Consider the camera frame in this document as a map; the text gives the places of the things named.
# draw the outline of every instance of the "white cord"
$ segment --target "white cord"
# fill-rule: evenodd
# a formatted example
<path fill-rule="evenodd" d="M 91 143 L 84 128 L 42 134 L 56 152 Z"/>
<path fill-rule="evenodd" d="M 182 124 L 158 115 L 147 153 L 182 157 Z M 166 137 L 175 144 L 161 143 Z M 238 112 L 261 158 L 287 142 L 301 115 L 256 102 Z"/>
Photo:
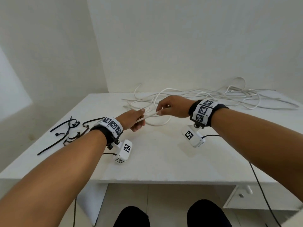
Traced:
<path fill-rule="evenodd" d="M 131 109 L 137 110 L 137 109 L 142 108 L 142 107 L 134 106 L 134 104 L 136 104 L 138 102 L 148 103 L 148 105 L 146 107 L 144 107 L 145 110 L 146 110 L 144 118 L 139 119 L 138 121 L 142 121 L 142 120 L 147 119 L 149 117 L 158 117 L 156 112 L 154 112 L 150 115 L 146 115 L 146 114 L 157 109 L 156 104 L 159 103 L 157 101 L 158 98 L 161 97 L 161 99 L 163 99 L 167 96 L 175 95 L 175 94 L 172 94 L 172 93 L 165 92 L 167 90 L 173 90 L 175 92 L 181 92 L 181 94 L 178 94 L 179 96 L 189 98 L 189 99 L 193 99 L 193 100 L 198 100 L 198 99 L 214 99 L 214 100 L 224 99 L 224 100 L 229 100 L 229 101 L 233 101 L 234 104 L 225 104 L 226 106 L 229 106 L 229 107 L 231 106 L 232 107 L 232 106 L 241 105 L 241 106 L 243 106 L 247 109 L 250 109 L 250 110 L 253 110 L 257 107 L 265 108 L 265 109 L 272 109 L 272 110 L 286 110 L 286 109 L 294 110 L 294 109 L 299 108 L 299 106 L 295 103 L 292 103 L 292 102 L 289 102 L 289 101 L 286 101 L 286 100 L 282 100 L 280 98 L 272 98 L 272 97 L 260 94 L 261 91 L 270 90 L 270 89 L 248 89 L 248 90 L 245 90 L 245 87 L 246 87 L 245 79 L 242 78 L 242 77 L 236 77 L 231 81 L 231 83 L 235 79 L 243 80 L 244 81 L 244 87 L 239 88 L 239 87 L 236 87 L 236 86 L 233 86 L 233 85 L 229 84 L 228 86 L 226 86 L 226 85 L 222 86 L 221 88 L 219 88 L 216 91 L 211 91 L 211 90 L 203 89 L 203 88 L 198 88 L 198 89 L 193 89 L 193 90 L 188 90 L 188 91 L 182 91 L 182 90 L 175 89 L 175 88 L 165 88 L 162 91 L 160 91 L 159 93 L 148 95 L 148 96 L 145 96 L 143 98 L 140 98 L 136 95 L 136 91 L 142 85 L 142 84 L 139 84 L 136 87 L 135 91 L 134 91 L 135 99 L 122 99 L 122 100 L 127 101 L 128 105 L 124 106 L 125 108 L 127 108 L 127 110 L 131 110 Z M 257 103 L 252 104 L 252 103 L 245 102 L 246 100 L 249 100 L 249 99 L 250 100 L 256 100 Z M 280 102 L 283 102 L 283 103 L 288 103 L 288 104 L 290 104 L 294 107 L 264 107 L 264 106 L 261 106 L 260 105 L 261 101 L 266 100 L 266 99 L 267 100 L 280 101 Z M 168 120 L 165 121 L 164 123 L 160 123 L 160 124 L 153 124 L 153 123 L 150 123 L 150 122 L 147 122 L 147 121 L 146 121 L 146 123 L 151 125 L 151 126 L 163 126 L 163 125 L 167 124 L 170 121 L 170 119 L 171 119 L 171 117 L 169 117 Z"/>

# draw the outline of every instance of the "black pants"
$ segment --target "black pants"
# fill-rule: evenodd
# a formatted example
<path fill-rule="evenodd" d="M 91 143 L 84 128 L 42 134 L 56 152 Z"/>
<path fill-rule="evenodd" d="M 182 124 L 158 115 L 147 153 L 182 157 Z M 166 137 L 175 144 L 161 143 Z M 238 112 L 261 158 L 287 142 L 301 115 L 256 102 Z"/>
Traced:
<path fill-rule="evenodd" d="M 146 213 L 134 206 L 128 206 L 119 214 L 114 227 L 150 227 Z M 199 200 L 187 212 L 187 226 L 232 227 L 223 211 L 209 200 Z"/>

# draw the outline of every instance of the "person's left hand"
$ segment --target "person's left hand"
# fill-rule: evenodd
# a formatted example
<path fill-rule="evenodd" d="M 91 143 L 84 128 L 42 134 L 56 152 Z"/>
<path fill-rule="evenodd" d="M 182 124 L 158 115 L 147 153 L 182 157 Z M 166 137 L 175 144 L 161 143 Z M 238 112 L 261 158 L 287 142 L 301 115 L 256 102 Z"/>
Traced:
<path fill-rule="evenodd" d="M 141 119 L 144 117 L 144 112 L 145 109 L 140 109 L 138 111 L 135 110 L 130 110 L 127 111 L 121 115 L 119 115 L 116 120 L 118 120 L 122 127 L 123 130 L 127 130 L 127 129 L 131 129 L 133 132 L 139 130 L 140 128 L 142 128 L 142 126 L 145 126 L 145 120 L 142 120 L 141 122 L 137 122 L 136 121 L 138 119 Z"/>

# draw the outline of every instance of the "person's right arm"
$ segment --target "person's right arm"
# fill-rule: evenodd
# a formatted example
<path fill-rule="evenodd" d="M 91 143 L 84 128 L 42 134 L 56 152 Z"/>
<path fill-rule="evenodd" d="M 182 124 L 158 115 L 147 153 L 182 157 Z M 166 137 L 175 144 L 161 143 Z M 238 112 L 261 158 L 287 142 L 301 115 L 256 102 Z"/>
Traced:
<path fill-rule="evenodd" d="M 169 96 L 159 102 L 160 115 L 189 116 L 195 101 Z M 244 158 L 284 185 L 303 202 L 303 135 L 264 119 L 222 108 L 212 128 Z"/>

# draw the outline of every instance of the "leg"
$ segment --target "leg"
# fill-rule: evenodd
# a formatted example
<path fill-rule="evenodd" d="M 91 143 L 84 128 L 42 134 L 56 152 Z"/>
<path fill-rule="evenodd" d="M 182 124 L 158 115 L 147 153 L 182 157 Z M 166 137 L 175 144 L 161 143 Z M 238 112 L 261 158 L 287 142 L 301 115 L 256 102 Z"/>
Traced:
<path fill-rule="evenodd" d="M 77 203 L 88 216 L 92 226 L 96 225 L 108 183 L 88 182 L 78 194 Z"/>
<path fill-rule="evenodd" d="M 114 227 L 125 226 L 150 227 L 149 217 L 139 208 L 128 206 L 121 211 L 114 224 Z"/>
<path fill-rule="evenodd" d="M 209 200 L 199 200 L 187 212 L 187 227 L 232 227 L 224 212 Z"/>

